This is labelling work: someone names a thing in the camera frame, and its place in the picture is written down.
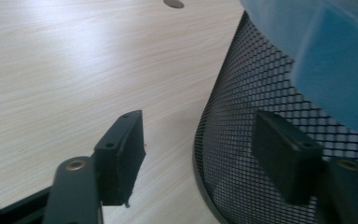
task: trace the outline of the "desk surface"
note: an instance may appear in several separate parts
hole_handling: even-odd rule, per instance
[[[215,223],[193,176],[203,107],[239,1],[0,1],[0,207],[89,156],[118,116],[144,111],[146,157],[131,208],[106,223]]]

